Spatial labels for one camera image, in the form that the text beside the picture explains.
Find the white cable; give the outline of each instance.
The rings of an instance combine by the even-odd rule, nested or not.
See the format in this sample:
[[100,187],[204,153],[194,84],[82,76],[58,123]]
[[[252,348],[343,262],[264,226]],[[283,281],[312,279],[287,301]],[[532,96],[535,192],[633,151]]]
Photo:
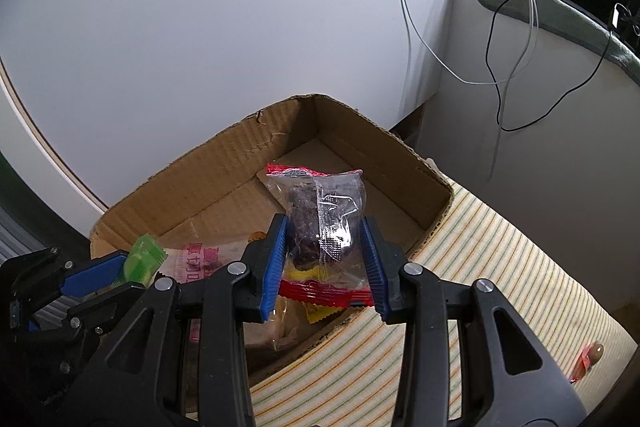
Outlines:
[[[406,0],[402,0],[402,2],[404,3],[404,9],[406,10],[407,18],[409,19],[409,22],[411,23],[411,26],[414,28],[414,32],[418,36],[418,38],[420,39],[420,42],[422,43],[422,45],[431,52],[431,55],[433,55],[433,57],[442,65],[442,67],[445,68],[447,71],[449,71],[449,73],[452,74],[455,79],[459,80],[463,84],[469,84],[471,86],[495,86],[495,84],[501,84],[501,83],[504,83],[504,82],[509,82],[510,78],[506,78],[504,80],[498,80],[497,82],[469,82],[468,80],[464,80],[464,79],[460,78],[459,76],[457,76],[456,73],[454,73],[442,60],[440,60],[440,57],[438,57],[438,55],[436,55],[436,52],[433,51],[431,49],[431,47],[424,41],[424,39],[422,38],[422,35],[418,31],[418,28],[415,27],[414,19],[411,17],[411,12],[409,12],[409,5],[407,4],[407,1]],[[527,51],[527,49],[529,47],[529,42],[531,40],[532,28],[533,28],[533,17],[530,17],[530,19],[529,19],[529,39],[527,39],[527,47],[524,49],[523,54],[526,53],[526,51]]]
[[529,38],[527,39],[527,45],[525,46],[524,50],[520,54],[518,61],[515,63],[513,70],[511,70],[511,73],[509,74],[507,81],[504,84],[504,92],[502,94],[502,106],[500,107],[500,113],[498,113],[498,134],[495,137],[494,158],[492,159],[491,170],[489,171],[489,181],[491,181],[491,179],[494,177],[495,165],[498,161],[498,149],[500,147],[500,138],[502,137],[502,117],[504,116],[504,108],[507,105],[507,90],[509,89],[509,84],[511,82],[511,79],[514,77],[517,67],[520,65],[520,62],[522,61],[522,59],[524,58],[524,55],[526,55],[527,50],[529,49],[529,43],[531,41],[531,34],[533,30],[534,9],[535,9],[535,12],[537,13],[538,5],[536,4],[536,0],[529,0]]
[[517,70],[515,73],[513,73],[512,77],[516,76],[517,74],[519,74],[524,68],[527,67],[527,65],[530,63],[531,59],[533,58],[533,53],[536,51],[536,45],[538,44],[538,31],[540,29],[540,19],[538,18],[538,3],[536,0],[529,0],[529,3],[533,2],[533,11],[535,13],[535,20],[532,22],[531,20],[531,16],[530,16],[530,12],[529,12],[529,38],[530,38],[530,32],[531,32],[531,25],[535,24],[536,25],[536,31],[533,35],[533,46],[531,48],[531,53],[529,54],[529,57],[527,57],[527,60],[524,62],[524,64],[520,67],[519,70]]
[[404,72],[404,85],[406,86],[409,83],[409,76],[411,75],[412,40],[411,40],[411,30],[409,29],[409,22],[407,20],[406,11],[404,10],[404,0],[400,0],[400,7],[402,9],[402,19],[404,20],[404,29],[406,30],[406,43],[407,43],[406,71]]

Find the clear plastic wrapper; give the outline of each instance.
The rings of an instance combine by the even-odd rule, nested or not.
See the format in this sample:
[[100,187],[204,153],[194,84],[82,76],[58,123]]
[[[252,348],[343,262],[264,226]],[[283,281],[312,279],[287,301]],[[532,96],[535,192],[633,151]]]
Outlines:
[[267,165],[287,201],[287,260],[280,295],[328,307],[372,305],[360,249],[362,171],[325,174]]
[[[191,243],[181,250],[167,249],[167,258],[159,271],[177,282],[188,283],[208,277],[217,269],[242,257],[249,240],[262,239],[264,234],[256,232],[250,238],[232,241],[217,247],[206,247],[202,243]],[[282,322],[286,305],[279,303],[264,324],[244,325],[244,345],[246,347],[271,347],[279,350],[290,343],[293,338],[283,336]],[[191,321],[189,340],[197,343],[200,340],[200,320]]]

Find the red plastic wrapper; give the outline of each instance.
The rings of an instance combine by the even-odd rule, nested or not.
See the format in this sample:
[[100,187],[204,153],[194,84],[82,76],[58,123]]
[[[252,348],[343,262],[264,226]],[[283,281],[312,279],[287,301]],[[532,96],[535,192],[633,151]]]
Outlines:
[[574,370],[572,370],[571,377],[569,377],[569,382],[576,383],[582,380],[582,378],[591,371],[593,366],[600,361],[603,355],[604,346],[598,342],[584,346],[577,362],[575,362]]
[[267,165],[287,201],[287,260],[280,295],[330,307],[372,306],[362,262],[362,171],[326,174]]

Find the screw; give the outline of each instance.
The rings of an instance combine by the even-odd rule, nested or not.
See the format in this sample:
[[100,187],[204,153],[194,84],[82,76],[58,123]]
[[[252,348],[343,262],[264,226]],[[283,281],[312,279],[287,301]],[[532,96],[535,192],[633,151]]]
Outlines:
[[240,261],[236,261],[235,263],[231,263],[226,267],[226,271],[233,275],[240,275],[246,272],[246,264],[241,263]]
[[476,281],[476,288],[483,293],[489,293],[494,291],[495,286],[489,279],[478,279]]
[[402,266],[402,269],[404,270],[405,273],[408,273],[409,275],[420,275],[424,268],[422,267],[421,264],[418,264],[418,263],[407,263],[404,266]]
[[156,290],[161,292],[170,289],[173,285],[174,281],[172,279],[169,279],[169,277],[161,277],[154,283],[154,287],[156,288]]

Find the black cable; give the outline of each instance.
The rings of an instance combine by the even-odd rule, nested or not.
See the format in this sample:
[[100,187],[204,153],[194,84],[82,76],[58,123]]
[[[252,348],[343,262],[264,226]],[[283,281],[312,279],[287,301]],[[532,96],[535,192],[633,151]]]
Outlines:
[[[491,39],[493,37],[494,34],[494,26],[495,26],[495,19],[498,15],[498,12],[500,11],[500,9],[509,2],[510,0],[504,0],[500,6],[498,6],[495,10],[494,10],[494,16],[492,17],[491,20],[491,29],[489,30],[489,37],[487,39],[486,42],[486,49],[484,51],[484,63],[487,66],[487,69],[489,70],[489,73],[491,74],[491,78],[494,81],[495,84],[495,91],[498,94],[498,111],[495,113],[495,122],[500,125],[500,109],[502,107],[502,97],[500,95],[500,89],[498,88],[498,82],[495,78],[494,75],[494,71],[491,69],[491,65],[489,65],[489,47],[491,46]],[[600,60],[598,61],[596,68],[593,70],[593,73],[591,73],[587,79],[582,82],[581,84],[578,84],[578,86],[572,87],[572,89],[569,89],[566,93],[564,93],[560,99],[558,99],[558,101],[552,105],[551,109],[549,109],[544,115],[540,116],[539,118],[536,118],[534,121],[531,121],[525,125],[521,125],[519,127],[515,127],[513,129],[505,129],[504,127],[500,127],[501,130],[505,131],[505,132],[514,132],[514,131],[520,131],[526,127],[529,127],[530,125],[533,125],[535,123],[538,123],[540,120],[542,120],[543,118],[545,118],[546,116],[549,115],[549,113],[551,113],[551,111],[553,111],[556,106],[562,102],[562,99],[564,99],[564,97],[566,97],[569,93],[574,92],[577,89],[580,89],[582,86],[584,86],[587,82],[589,82],[594,76],[595,74],[598,72],[598,69],[600,68],[600,65],[602,63],[602,61],[604,60],[605,55],[607,54],[607,51],[609,49],[609,45],[611,43],[611,35],[612,35],[612,30],[609,30],[609,39],[607,39],[607,45],[604,48],[604,51],[602,52],[602,55],[600,55]]]
[[486,49],[484,50],[484,63],[486,64],[486,67],[489,70],[489,73],[491,74],[491,78],[494,81],[495,92],[498,94],[498,112],[495,114],[495,123],[497,123],[498,125],[500,125],[499,115],[500,115],[500,108],[502,107],[502,97],[500,96],[500,88],[498,87],[498,80],[495,78],[494,70],[492,70],[491,66],[489,65],[489,47],[491,46],[491,38],[494,36],[495,18],[497,17],[500,9],[509,1],[510,0],[502,1],[500,6],[498,6],[494,10],[494,16],[491,19],[491,29],[489,29],[489,37],[486,40]]
[[606,46],[604,46],[604,51],[602,52],[602,55],[600,55],[600,60],[599,60],[599,61],[598,61],[598,63],[596,64],[596,67],[595,67],[595,69],[593,70],[593,73],[591,73],[583,83],[578,84],[577,86],[572,87],[571,89],[569,89],[566,93],[564,93],[564,95],[562,95],[560,98],[558,98],[558,101],[557,101],[554,105],[552,105],[552,106],[551,106],[551,109],[549,109],[545,114],[543,114],[543,115],[542,115],[542,116],[540,116],[539,118],[536,118],[534,121],[531,121],[531,122],[529,122],[529,123],[527,123],[527,124],[521,125],[520,127],[514,127],[513,129],[505,129],[504,127],[501,127],[501,129],[502,129],[503,131],[506,131],[506,132],[514,132],[514,131],[520,131],[521,129],[524,129],[524,128],[526,128],[526,127],[529,127],[530,125],[533,125],[533,124],[535,124],[535,123],[538,123],[540,120],[542,120],[543,118],[545,118],[546,116],[548,116],[548,115],[549,115],[549,113],[551,113],[551,111],[553,111],[553,110],[556,108],[556,106],[557,106],[560,102],[562,102],[562,99],[564,99],[564,97],[566,97],[570,92],[574,92],[575,90],[580,89],[580,88],[581,88],[582,86],[584,86],[587,82],[589,82],[589,81],[590,81],[590,80],[595,76],[595,74],[598,72],[598,69],[600,68],[601,63],[602,63],[602,61],[604,60],[604,56],[607,54],[607,50],[609,49],[609,44],[611,44],[611,35],[612,35],[612,30],[610,29],[610,30],[609,30],[609,38],[607,39],[607,45],[606,45]]

